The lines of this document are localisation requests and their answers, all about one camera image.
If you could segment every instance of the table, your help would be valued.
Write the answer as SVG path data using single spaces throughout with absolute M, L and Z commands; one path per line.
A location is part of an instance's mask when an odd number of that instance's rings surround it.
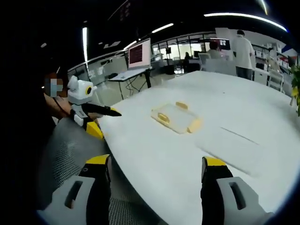
M 145 74 L 147 87 L 150 88 L 151 87 L 151 82 L 150 82 L 150 70 L 151 69 L 152 68 L 150 67 L 150 68 L 140 68 L 140 69 L 128 70 L 128 71 L 119 73 L 117 76 L 115 76 L 112 79 L 109 79 L 108 81 L 113 81 L 113 82 L 118 82 L 119 83 L 120 93 L 121 93 L 122 99 L 124 100 L 120 82 L 125 82 L 127 80 L 130 81 L 131 78 L 137 77 L 140 74 Z
M 150 117 L 152 108 L 176 101 L 203 119 L 199 132 L 178 135 Z M 104 116 L 99 124 L 143 200 L 169 225 L 196 225 L 202 221 L 201 159 L 208 154 L 195 142 L 212 126 L 234 130 L 265 147 L 268 170 L 259 177 L 228 168 L 254 189 L 267 212 L 285 201 L 300 169 L 300 119 L 289 103 L 288 96 L 267 86 L 195 71 L 115 104 L 122 117 Z M 216 142 L 214 137 L 207 141 Z

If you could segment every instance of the black ceiling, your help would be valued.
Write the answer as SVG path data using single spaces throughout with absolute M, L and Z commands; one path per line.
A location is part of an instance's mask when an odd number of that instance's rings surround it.
M 45 57 L 54 58 L 65 68 L 84 61 L 84 26 L 88 27 L 88 59 L 122 49 L 138 38 L 151 37 L 154 43 L 182 34 L 211 31 L 215 27 L 259 32 L 299 50 L 295 41 L 300 38 L 294 16 L 297 12 L 290 7 L 289 2 L 292 1 L 286 0 L 283 4 L 265 0 L 268 16 L 258 4 L 260 1 L 51 0 L 31 5 L 24 3 L 13 8 L 13 14 L 7 16 L 7 20 L 12 21 L 14 15 L 20 18 L 9 26 L 9 30 L 14 34 L 12 40 L 20 42 L 17 46 L 20 45 L 23 51 L 39 51 L 40 46 L 47 43 Z M 267 17 L 285 26 L 289 33 L 253 19 L 203 16 L 213 12 L 240 12 Z M 168 23 L 174 23 L 174 26 L 151 34 L 152 30 Z M 116 47 L 104 49 L 105 44 L 111 45 L 115 41 L 121 42 Z

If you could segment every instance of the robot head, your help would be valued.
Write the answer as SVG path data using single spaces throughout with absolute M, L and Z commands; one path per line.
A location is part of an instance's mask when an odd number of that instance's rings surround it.
M 69 102 L 81 105 L 91 101 L 93 91 L 97 89 L 92 82 L 78 80 L 76 76 L 72 76 L 68 85 L 68 100 Z

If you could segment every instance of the small white robot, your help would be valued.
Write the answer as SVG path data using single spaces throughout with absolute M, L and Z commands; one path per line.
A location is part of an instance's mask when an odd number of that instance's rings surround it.
M 88 112 L 109 116 L 121 116 L 121 114 L 108 106 L 89 103 L 92 101 L 94 90 L 97 89 L 92 82 L 78 80 L 76 76 L 72 76 L 67 87 L 69 88 L 68 101 L 72 103 L 71 118 L 90 135 L 103 139 L 100 128 L 88 116 Z

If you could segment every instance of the white desk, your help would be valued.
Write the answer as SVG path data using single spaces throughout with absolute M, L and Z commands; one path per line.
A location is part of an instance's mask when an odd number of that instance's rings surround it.
M 115 76 L 112 79 L 109 79 L 108 81 L 114 81 L 114 82 L 119 83 L 120 93 L 121 93 L 122 99 L 124 99 L 123 93 L 122 93 L 122 90 L 121 90 L 120 82 L 125 82 L 127 80 L 130 80 L 131 78 L 137 77 L 140 74 L 145 74 L 147 87 L 150 88 L 151 87 L 151 82 L 150 82 L 150 70 L 151 69 L 152 69 L 152 67 L 150 67 L 150 68 L 141 68 L 141 69 L 131 69 L 131 70 L 119 73 L 117 76 Z
M 183 101 L 203 118 L 194 134 L 178 135 L 150 117 L 151 109 Z M 113 107 L 122 117 L 99 120 L 105 139 L 129 182 L 169 225 L 202 222 L 202 157 L 198 135 L 224 127 L 266 149 L 266 169 L 250 177 L 228 166 L 259 195 L 266 211 L 276 211 L 299 172 L 300 119 L 290 98 L 246 79 L 195 71 L 125 99 Z M 217 140 L 210 136 L 208 142 Z

